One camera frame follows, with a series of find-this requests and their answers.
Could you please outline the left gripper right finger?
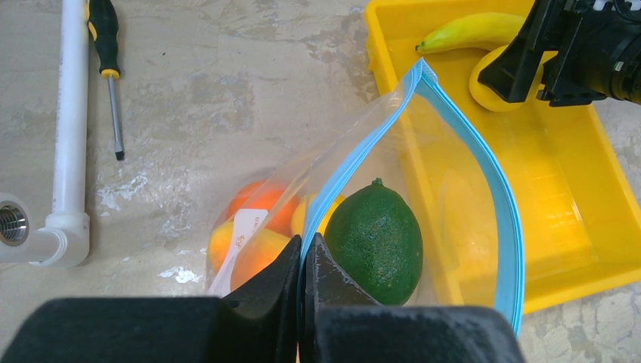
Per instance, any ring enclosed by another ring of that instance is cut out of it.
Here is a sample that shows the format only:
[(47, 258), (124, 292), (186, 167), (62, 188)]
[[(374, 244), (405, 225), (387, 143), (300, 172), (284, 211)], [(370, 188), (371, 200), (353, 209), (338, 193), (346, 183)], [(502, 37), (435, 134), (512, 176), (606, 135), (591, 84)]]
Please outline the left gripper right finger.
[(305, 260), (304, 362), (522, 362), (507, 321), (481, 306), (383, 306), (340, 268), (321, 234)]

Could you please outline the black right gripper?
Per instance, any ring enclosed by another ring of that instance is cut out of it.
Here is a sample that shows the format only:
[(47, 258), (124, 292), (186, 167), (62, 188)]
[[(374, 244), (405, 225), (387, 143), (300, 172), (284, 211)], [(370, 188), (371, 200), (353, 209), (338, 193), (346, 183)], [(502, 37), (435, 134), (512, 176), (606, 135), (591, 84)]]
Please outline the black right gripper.
[(640, 103), (638, 1), (535, 1), (518, 35), (486, 67), (479, 81), (501, 77), (500, 95), (524, 101), (545, 51), (538, 98), (551, 107), (612, 98)]

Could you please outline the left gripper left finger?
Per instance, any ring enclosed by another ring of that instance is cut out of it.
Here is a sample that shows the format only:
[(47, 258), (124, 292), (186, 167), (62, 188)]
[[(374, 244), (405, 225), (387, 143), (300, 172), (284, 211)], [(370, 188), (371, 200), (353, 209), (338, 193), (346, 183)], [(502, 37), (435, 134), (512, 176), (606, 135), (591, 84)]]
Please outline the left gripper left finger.
[(300, 237), (223, 298), (53, 299), (4, 362), (293, 362)]

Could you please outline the yellow lemon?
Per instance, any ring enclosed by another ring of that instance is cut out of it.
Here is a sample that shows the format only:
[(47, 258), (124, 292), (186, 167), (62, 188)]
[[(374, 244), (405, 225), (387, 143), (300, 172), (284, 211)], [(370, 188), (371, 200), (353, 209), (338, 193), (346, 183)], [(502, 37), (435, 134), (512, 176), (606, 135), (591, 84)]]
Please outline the yellow lemon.
[(499, 48), (495, 48), (493, 51), (490, 51), (482, 57), (481, 60), (472, 68), (468, 82), (469, 93), (473, 100), (486, 110), (495, 113), (512, 112), (518, 110), (527, 103), (535, 101), (537, 93), (543, 89), (544, 64), (557, 55), (557, 51), (545, 51), (537, 67), (533, 81), (529, 86), (526, 99), (519, 102), (508, 102), (500, 95), (500, 91), (503, 90), (502, 84), (504, 83), (501, 77), (499, 77), (496, 82), (492, 80), (490, 85), (486, 85), (479, 81), (479, 77), (483, 73), (484, 69), (493, 61), (498, 59), (506, 49), (507, 45), (503, 45)]

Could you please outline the yellow banana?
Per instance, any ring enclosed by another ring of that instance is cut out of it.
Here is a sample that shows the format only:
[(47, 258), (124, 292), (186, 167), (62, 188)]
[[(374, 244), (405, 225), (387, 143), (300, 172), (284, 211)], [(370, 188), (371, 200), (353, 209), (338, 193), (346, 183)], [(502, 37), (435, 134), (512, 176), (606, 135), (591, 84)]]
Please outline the yellow banana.
[(525, 18), (486, 12), (459, 17), (427, 34), (416, 46), (419, 54), (435, 54), (464, 48), (493, 51), (508, 45), (519, 33)]

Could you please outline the orange yellow mango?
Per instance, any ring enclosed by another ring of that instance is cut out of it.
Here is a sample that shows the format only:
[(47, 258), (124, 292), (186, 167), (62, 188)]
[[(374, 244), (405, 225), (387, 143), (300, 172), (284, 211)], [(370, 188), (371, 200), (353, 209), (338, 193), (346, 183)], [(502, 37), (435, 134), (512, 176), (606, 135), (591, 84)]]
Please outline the orange yellow mango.
[(209, 292), (225, 296), (245, 284), (270, 265), (290, 242), (290, 238), (262, 229), (251, 240), (246, 233), (235, 233), (234, 224), (226, 222), (214, 230), (209, 241), (208, 257), (214, 272)]

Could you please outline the green avocado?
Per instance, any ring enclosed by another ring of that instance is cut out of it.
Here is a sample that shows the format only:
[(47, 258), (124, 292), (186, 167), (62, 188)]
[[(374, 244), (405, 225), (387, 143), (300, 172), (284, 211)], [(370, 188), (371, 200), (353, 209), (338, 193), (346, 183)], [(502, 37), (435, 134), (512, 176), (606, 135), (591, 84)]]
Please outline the green avocado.
[(381, 178), (342, 201), (324, 241), (349, 277), (383, 305), (403, 305), (423, 270), (423, 240), (411, 208)]

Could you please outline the clear zip top bag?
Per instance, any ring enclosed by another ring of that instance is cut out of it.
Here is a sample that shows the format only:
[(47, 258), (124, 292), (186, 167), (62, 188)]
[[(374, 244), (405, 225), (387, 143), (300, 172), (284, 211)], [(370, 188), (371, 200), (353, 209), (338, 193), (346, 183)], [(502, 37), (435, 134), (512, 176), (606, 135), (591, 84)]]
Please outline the clear zip top bag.
[(290, 238), (324, 240), (345, 278), (388, 306), (487, 306), (519, 331), (525, 247), (497, 158), (432, 68), (270, 176), (238, 188), (209, 242), (206, 289), (225, 296)]

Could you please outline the orange fruit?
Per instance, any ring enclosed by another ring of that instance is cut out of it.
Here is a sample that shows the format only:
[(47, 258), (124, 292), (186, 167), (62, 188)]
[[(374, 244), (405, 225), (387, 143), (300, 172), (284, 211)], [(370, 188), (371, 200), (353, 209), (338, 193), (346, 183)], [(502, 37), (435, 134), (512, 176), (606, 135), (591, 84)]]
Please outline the orange fruit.
[[(269, 212), (286, 189), (286, 185), (272, 184), (263, 188), (265, 180), (258, 180), (242, 187), (232, 198), (225, 211), (225, 218), (229, 219), (242, 207), (249, 209), (265, 209)], [(288, 237), (292, 236), (291, 221), (296, 207), (299, 205), (299, 197), (294, 195), (276, 213), (267, 224), (267, 229), (276, 231)]]

